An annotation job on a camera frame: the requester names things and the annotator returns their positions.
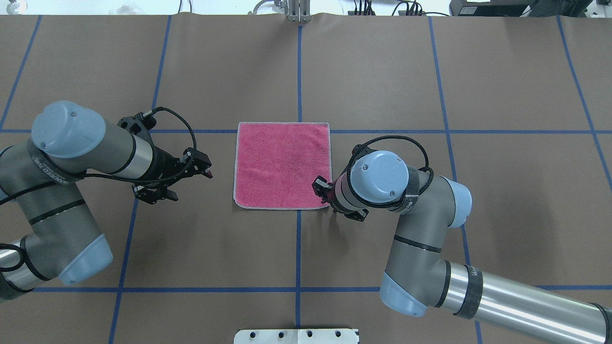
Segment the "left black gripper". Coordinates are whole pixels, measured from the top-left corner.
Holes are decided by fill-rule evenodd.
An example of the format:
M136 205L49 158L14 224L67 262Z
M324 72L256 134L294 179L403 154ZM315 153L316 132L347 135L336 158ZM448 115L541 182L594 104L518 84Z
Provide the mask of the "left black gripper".
M152 185L170 186L182 178L190 178L196 174L201 174L208 179L213 178L210 168L212 163L207 154L186 148L182 157L173 157L168 152L160 149L154 149L152 179L156 181Z

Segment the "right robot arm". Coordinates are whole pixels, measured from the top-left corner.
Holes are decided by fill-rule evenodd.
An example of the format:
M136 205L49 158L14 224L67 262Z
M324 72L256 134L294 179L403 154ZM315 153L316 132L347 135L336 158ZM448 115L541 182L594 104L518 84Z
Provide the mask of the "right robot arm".
M380 286L380 298L390 309L420 317L428 308L441 308L556 344L611 342L608 307L442 258L448 230L470 215L466 186L429 178L394 152L358 145L335 181L318 176L312 187L335 213L352 220L365 220L374 208L399 215Z

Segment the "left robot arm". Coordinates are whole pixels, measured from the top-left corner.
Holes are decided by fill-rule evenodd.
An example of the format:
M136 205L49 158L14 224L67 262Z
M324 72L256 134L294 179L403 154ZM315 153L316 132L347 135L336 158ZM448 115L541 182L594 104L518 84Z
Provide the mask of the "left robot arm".
M170 186L183 178L212 178L208 155L192 145L174 157L150 135L157 112L127 116L113 124L70 101L48 105L29 138L1 150L1 203L16 201L32 233L1 245L1 300L11 301L46 281L67 286L104 270L113 253L77 182L86 178L131 183L137 200L177 201Z

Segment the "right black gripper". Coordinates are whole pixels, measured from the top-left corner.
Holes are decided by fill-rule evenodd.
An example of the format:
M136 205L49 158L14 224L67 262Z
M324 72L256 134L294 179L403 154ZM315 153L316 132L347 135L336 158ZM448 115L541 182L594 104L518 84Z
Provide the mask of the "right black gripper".
M312 182L312 188L315 196L320 198L321 204L328 204L334 213L339 213L334 183L328 183L323 176L317 176Z

